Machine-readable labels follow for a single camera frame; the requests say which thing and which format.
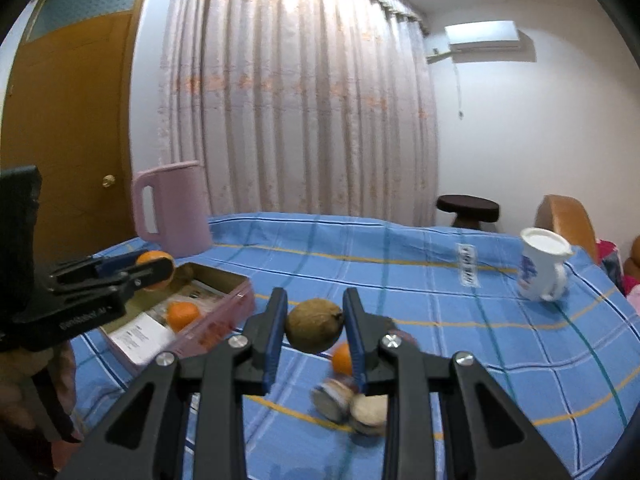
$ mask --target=paper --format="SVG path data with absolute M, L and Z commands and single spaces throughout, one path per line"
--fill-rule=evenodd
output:
M 169 343 L 174 332 L 153 320 L 144 312 L 109 334 L 111 340 L 136 365 L 146 365 Z
M 193 303 L 198 307 L 200 315 L 204 317 L 210 312 L 213 312 L 218 307 L 218 302 L 224 297 L 224 292 L 220 292 L 197 280 L 191 280 L 187 285 L 178 290 L 178 292 L 172 294 L 166 300 L 159 302 L 147 310 L 146 313 L 162 326 L 167 326 L 166 311 L 169 305 L 175 301 Z

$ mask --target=pink curtain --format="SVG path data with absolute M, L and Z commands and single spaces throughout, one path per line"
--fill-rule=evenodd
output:
M 174 0 L 170 12 L 162 156 L 203 162 L 213 214 L 433 223 L 425 30 L 401 0 Z

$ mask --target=wooden stool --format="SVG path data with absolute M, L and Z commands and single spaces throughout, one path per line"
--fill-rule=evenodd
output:
M 436 207 L 447 213 L 456 213 L 452 227 L 480 230 L 480 222 L 495 222 L 500 218 L 500 205 L 477 196 L 441 195 Z

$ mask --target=white mug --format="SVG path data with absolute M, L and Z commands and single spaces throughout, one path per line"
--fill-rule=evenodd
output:
M 528 228 L 520 233 L 523 241 L 518 271 L 518 292 L 533 301 L 555 301 L 566 288 L 562 265 L 573 254 L 571 244 L 546 229 Z

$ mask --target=door knob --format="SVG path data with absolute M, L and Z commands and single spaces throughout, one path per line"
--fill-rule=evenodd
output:
M 111 187 L 116 183 L 116 178 L 113 175 L 107 175 L 102 179 L 102 187 Z

